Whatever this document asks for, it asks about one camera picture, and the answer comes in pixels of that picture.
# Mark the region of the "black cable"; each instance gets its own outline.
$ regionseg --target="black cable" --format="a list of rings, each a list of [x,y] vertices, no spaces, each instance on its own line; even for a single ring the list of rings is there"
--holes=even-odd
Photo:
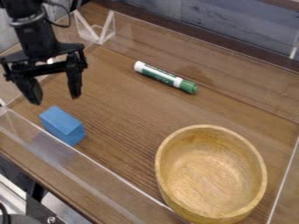
[[[0,202],[0,211],[3,212],[3,224],[11,224],[11,219],[9,212],[6,210],[6,205]]]
[[[69,23],[69,24],[57,24],[57,23],[53,22],[49,18],[46,18],[46,21],[47,21],[49,23],[51,23],[53,25],[57,25],[57,26],[59,26],[59,27],[62,27],[62,28],[70,28],[70,27],[71,27],[71,14],[70,14],[70,10],[66,8],[66,6],[65,6],[63,4],[61,4],[61,3],[55,3],[55,2],[53,2],[51,0],[46,0],[45,2],[46,2],[49,5],[62,7],[62,8],[66,10],[67,15],[69,15],[69,19],[70,19],[70,23]]]

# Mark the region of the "blue block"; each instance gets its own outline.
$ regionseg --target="blue block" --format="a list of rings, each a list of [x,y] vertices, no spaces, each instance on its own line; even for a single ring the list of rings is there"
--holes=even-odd
[[[41,119],[45,129],[71,146],[87,135],[82,122],[57,106],[41,114]]]

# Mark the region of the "green marker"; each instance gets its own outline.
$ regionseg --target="green marker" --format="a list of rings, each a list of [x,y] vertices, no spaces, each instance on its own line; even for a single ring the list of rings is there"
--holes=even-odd
[[[159,80],[161,82],[182,89],[190,94],[195,94],[198,91],[198,85],[193,81],[185,80],[183,78],[175,76],[171,73],[167,73],[165,70],[149,66],[145,62],[138,61],[135,63],[135,70],[145,74],[146,76]]]

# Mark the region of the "wooden table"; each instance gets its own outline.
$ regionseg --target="wooden table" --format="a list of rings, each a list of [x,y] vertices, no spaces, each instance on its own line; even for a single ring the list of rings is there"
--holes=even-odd
[[[90,12],[99,9],[97,3],[90,3],[83,15],[89,17]],[[241,223],[267,223],[299,134],[298,123],[210,87],[202,86],[197,95],[189,95],[147,79],[134,71],[137,60],[111,48],[111,45],[93,45],[86,51],[90,67],[85,73],[83,96],[77,101],[70,97],[66,75],[57,75],[43,83],[45,101],[41,107],[22,98],[11,108],[39,125],[39,114],[53,105],[77,116],[89,133],[77,149],[161,201],[155,183],[155,153],[167,136],[179,128],[203,123],[237,131],[257,146],[269,171],[266,197],[255,212]],[[214,58],[214,51],[211,48],[207,58]],[[251,63],[253,59],[245,59],[245,56],[234,57]],[[151,58],[151,62],[159,65],[159,57]],[[235,67],[233,62],[229,61],[226,66]],[[262,62],[258,65],[265,71],[274,69],[270,65],[263,67]],[[199,81],[193,68],[186,68],[183,76]],[[30,152],[17,145],[13,147],[14,150],[2,149],[0,152],[93,222],[102,223],[106,220],[105,223],[119,223],[113,213],[99,211],[101,205],[93,194],[78,183],[69,181],[69,177],[51,169]],[[296,223],[297,220],[298,214],[285,223]]]

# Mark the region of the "wooden bowl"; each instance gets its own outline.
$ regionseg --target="wooden bowl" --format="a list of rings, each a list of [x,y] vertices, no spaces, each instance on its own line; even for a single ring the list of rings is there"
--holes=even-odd
[[[230,224],[250,214],[267,189],[267,168],[239,134],[213,125],[174,132],[155,158],[163,199],[194,224]]]

